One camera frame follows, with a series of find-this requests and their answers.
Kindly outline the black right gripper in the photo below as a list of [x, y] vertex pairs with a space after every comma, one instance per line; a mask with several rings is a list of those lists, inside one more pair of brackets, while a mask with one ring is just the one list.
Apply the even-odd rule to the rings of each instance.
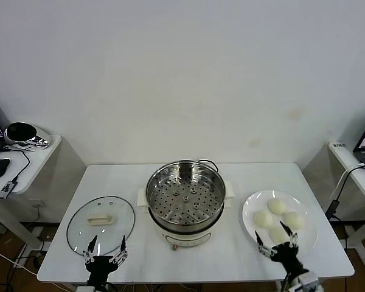
[[308, 270], [304, 268], [303, 264], [297, 258], [299, 252], [297, 232], [293, 232], [282, 221], [280, 221], [280, 224], [289, 236], [290, 243], [282, 243], [273, 248], [269, 248], [263, 244], [259, 234], [255, 231], [259, 253], [271, 259], [273, 262], [281, 263], [287, 274], [291, 276], [299, 276], [307, 273]]

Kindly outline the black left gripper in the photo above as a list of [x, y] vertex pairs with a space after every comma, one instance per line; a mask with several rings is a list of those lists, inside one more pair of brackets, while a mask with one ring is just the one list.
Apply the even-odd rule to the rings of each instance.
[[112, 256], [93, 256], [98, 235], [89, 242], [86, 250], [82, 251], [86, 270], [90, 273], [87, 280], [88, 285], [105, 285], [110, 273], [115, 272], [119, 265], [128, 257], [125, 236], [122, 238], [120, 251]]

